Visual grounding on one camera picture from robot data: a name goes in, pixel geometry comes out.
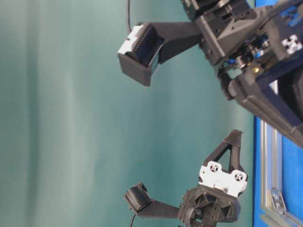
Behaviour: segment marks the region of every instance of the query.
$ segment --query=black cable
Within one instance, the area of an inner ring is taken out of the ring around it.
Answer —
[[[126,0],[126,26],[128,33],[131,33],[131,21],[130,21],[130,0]]]
[[[136,217],[136,214],[134,214],[132,220],[131,220],[131,223],[129,224],[129,227],[132,227],[133,226],[133,222],[134,222],[134,218]]]

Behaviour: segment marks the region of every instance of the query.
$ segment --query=black 3d-printed part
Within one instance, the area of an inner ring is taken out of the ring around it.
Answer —
[[[136,212],[141,211],[152,202],[142,183],[130,188],[126,192],[125,198]]]
[[[233,130],[228,135],[228,137],[226,137],[220,143],[220,145],[205,159],[203,165],[207,166],[210,161],[217,162],[218,160],[220,160],[220,158],[224,155],[226,151],[230,150],[231,155],[229,160],[228,172],[231,173],[235,169],[245,172],[242,166],[240,165],[241,135],[241,131]]]
[[[240,209],[236,197],[199,185],[186,192],[178,219],[186,227],[215,227],[218,222],[236,221]]]

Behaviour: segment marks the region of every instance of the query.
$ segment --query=blue surface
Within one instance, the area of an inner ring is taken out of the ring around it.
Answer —
[[[283,137],[283,197],[288,211],[303,219],[303,149]]]

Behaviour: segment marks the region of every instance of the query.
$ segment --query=white bracket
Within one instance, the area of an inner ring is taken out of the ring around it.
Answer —
[[[131,52],[133,50],[132,46],[133,46],[134,42],[136,42],[136,40],[137,40],[137,34],[141,30],[142,27],[143,27],[143,25],[134,26],[132,32],[128,35],[127,39],[122,44],[122,46],[119,49],[118,53],[125,54],[126,52]]]
[[[299,41],[297,35],[292,35],[282,41],[283,47],[286,48],[289,55],[301,50],[303,48],[302,43]]]
[[[222,171],[220,163],[210,161],[207,166],[201,166],[200,177],[205,185],[210,188],[216,188],[220,191],[238,197],[240,192],[246,189],[246,173],[240,170],[233,170],[231,174]]]

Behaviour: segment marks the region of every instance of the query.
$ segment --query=metal bracket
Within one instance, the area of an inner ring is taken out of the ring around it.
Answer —
[[[271,194],[271,201],[273,203],[274,211],[287,212],[281,191],[277,189],[272,189],[270,190],[270,194]]]

